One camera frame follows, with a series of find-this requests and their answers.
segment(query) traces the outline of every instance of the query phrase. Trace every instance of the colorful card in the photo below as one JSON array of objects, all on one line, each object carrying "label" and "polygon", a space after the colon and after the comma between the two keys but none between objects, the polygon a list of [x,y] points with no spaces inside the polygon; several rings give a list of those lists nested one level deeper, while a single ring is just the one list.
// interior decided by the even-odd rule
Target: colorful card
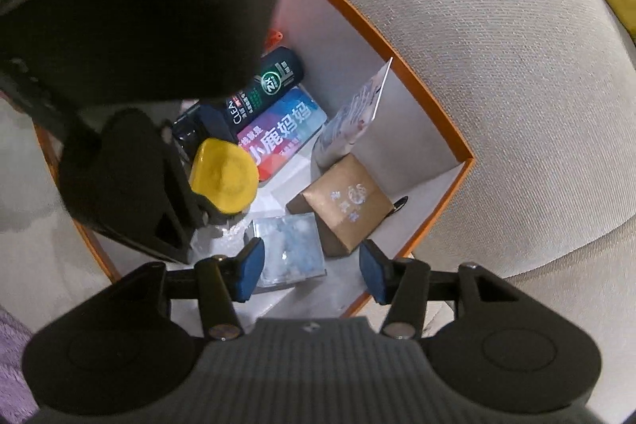
[{"label": "colorful card", "polygon": [[294,87],[238,133],[252,155],[261,182],[269,180],[324,124],[327,115],[304,90]]}]

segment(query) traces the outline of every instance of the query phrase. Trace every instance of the kraft paper package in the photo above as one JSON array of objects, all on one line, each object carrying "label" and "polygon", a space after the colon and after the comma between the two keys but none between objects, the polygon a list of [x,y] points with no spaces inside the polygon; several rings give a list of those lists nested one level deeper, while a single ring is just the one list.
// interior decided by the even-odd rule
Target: kraft paper package
[{"label": "kraft paper package", "polygon": [[348,256],[391,212],[393,204],[354,155],[346,155],[287,203],[292,214],[314,212],[322,250]]}]

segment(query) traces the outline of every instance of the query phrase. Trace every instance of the purple fabric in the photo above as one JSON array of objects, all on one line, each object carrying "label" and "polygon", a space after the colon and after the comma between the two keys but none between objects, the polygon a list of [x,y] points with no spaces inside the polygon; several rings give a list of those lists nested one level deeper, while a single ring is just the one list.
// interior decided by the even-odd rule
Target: purple fabric
[{"label": "purple fabric", "polygon": [[0,306],[0,423],[20,424],[37,410],[20,360],[31,333]]}]

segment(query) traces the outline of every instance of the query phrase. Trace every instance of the white printed logo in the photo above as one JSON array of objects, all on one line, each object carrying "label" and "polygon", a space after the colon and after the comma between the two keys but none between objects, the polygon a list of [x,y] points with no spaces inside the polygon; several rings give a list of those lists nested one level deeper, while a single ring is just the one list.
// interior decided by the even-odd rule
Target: white printed logo
[{"label": "white printed logo", "polygon": [[260,77],[261,80],[261,88],[266,94],[273,96],[279,90],[281,90],[281,76],[276,74],[273,71],[268,71],[263,76]]},{"label": "white printed logo", "polygon": [[366,187],[362,184],[356,186],[349,186],[349,200],[356,205],[362,205],[366,200]]}]

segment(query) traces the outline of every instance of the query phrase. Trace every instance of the small black object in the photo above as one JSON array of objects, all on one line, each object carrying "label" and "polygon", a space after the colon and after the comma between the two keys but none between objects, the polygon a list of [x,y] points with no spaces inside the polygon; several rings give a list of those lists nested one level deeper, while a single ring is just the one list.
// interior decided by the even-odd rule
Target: small black object
[{"label": "small black object", "polygon": [[202,142],[215,138],[237,144],[236,134],[230,131],[223,111],[208,103],[197,102],[173,124],[173,135],[186,157],[193,162]]},{"label": "small black object", "polygon": [[403,196],[402,198],[397,200],[397,202],[393,203],[393,208],[391,209],[391,212],[389,212],[386,216],[384,216],[384,219],[388,218],[389,216],[393,216],[393,214],[402,210],[404,206],[406,205],[407,201],[408,201],[408,196]]},{"label": "small black object", "polygon": [[221,276],[219,260],[210,257],[197,262],[194,275],[198,286],[201,325],[206,339],[215,339],[213,329],[223,325],[237,329],[238,335],[242,335],[243,329],[231,303],[230,292]]}]

